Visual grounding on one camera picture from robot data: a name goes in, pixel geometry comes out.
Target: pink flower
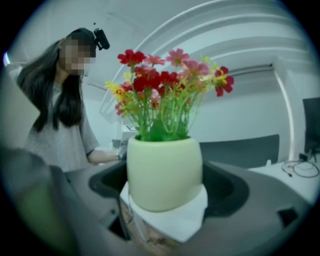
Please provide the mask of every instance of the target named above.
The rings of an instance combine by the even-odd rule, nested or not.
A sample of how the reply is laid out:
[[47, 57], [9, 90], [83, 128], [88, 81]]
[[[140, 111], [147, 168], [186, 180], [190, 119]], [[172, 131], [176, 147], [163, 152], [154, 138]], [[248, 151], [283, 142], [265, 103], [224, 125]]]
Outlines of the pink flower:
[[154, 75], [157, 70], [154, 67], [151, 66], [136, 66], [134, 68], [134, 72], [138, 75], [138, 76], [147, 76], [147, 75]]
[[198, 75], [208, 75], [209, 68], [206, 63], [199, 63], [197, 60], [184, 60], [182, 62], [186, 67], [190, 74], [198, 76]]
[[171, 62], [174, 67], [182, 67], [182, 62], [189, 59], [189, 54], [184, 53], [184, 50], [177, 49], [176, 51], [169, 51], [170, 56], [166, 57], [165, 60]]
[[132, 91], [132, 85], [130, 82], [124, 82], [123, 84], [120, 84], [120, 86], [124, 89], [125, 92]]
[[179, 80], [183, 79], [183, 78], [187, 78], [187, 76], [189, 75], [189, 72], [187, 69], [184, 69], [183, 71], [179, 72], [176, 76], [176, 78], [178, 78]]
[[161, 96], [159, 95], [159, 92], [156, 89], [152, 89], [150, 100], [153, 108], [160, 104]]
[[121, 116], [125, 111], [123, 109], [120, 109], [122, 107], [123, 103], [119, 102], [117, 105], [115, 105], [115, 110], [117, 110], [116, 114], [118, 116]]
[[165, 60], [161, 59], [161, 57], [159, 56], [152, 56], [151, 54], [149, 54], [149, 57], [146, 57], [144, 59], [145, 62], [147, 62], [148, 64], [152, 64], [152, 65], [164, 65], [165, 64]]

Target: long black hair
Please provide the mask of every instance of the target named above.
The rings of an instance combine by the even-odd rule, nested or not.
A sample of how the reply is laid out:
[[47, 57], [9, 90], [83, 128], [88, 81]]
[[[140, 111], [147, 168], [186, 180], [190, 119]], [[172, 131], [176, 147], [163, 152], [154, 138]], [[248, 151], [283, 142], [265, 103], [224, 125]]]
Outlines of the long black hair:
[[40, 111], [40, 116], [33, 125], [37, 132], [40, 132], [47, 122], [52, 122], [54, 129], [58, 130], [59, 120], [66, 127], [78, 125], [82, 120], [80, 75], [69, 75], [64, 81], [62, 92], [53, 107], [52, 120], [49, 120], [58, 60], [59, 41], [49, 46], [37, 59], [25, 65], [17, 78], [22, 91]]

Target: green leaf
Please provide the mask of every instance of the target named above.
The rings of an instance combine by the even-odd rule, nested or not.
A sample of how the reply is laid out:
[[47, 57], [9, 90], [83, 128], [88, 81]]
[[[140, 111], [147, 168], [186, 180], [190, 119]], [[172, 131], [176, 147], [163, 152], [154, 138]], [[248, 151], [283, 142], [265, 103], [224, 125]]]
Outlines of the green leaf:
[[159, 119], [156, 119], [153, 121], [153, 124], [150, 128], [150, 141], [151, 142], [161, 142], [163, 141], [164, 134], [166, 134], [166, 130], [162, 124], [162, 121]]

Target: wire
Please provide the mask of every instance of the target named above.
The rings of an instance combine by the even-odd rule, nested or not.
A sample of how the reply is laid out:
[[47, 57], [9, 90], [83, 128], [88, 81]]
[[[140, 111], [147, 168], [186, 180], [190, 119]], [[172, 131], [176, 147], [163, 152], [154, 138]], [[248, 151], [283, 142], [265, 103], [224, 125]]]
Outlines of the wire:
[[[311, 166], [308, 167], [308, 168], [299, 167], [303, 163], [308, 163]], [[320, 174], [319, 168], [311, 161], [293, 160], [293, 161], [284, 162], [284, 164], [281, 166], [282, 171], [287, 173], [289, 175], [289, 177], [292, 177], [293, 175], [289, 171], [287, 171], [286, 168], [289, 169], [294, 174], [296, 174], [297, 176], [302, 177], [302, 178], [314, 178], [314, 177], [316, 177], [316, 176], [318, 176]], [[316, 170], [316, 174], [315, 175], [311, 175], [311, 176], [302, 175], [302, 174], [297, 172], [297, 168], [300, 169], [301, 171], [304, 171], [304, 172], [308, 171], [308, 170]]]

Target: woman's arm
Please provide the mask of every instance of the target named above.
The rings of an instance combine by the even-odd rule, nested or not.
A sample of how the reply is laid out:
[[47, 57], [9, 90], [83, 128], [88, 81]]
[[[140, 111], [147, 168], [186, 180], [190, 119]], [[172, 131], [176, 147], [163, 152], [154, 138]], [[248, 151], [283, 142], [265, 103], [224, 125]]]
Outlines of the woman's arm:
[[93, 150], [87, 155], [88, 161], [91, 164], [98, 165], [111, 161], [118, 160], [117, 150], [102, 151]]

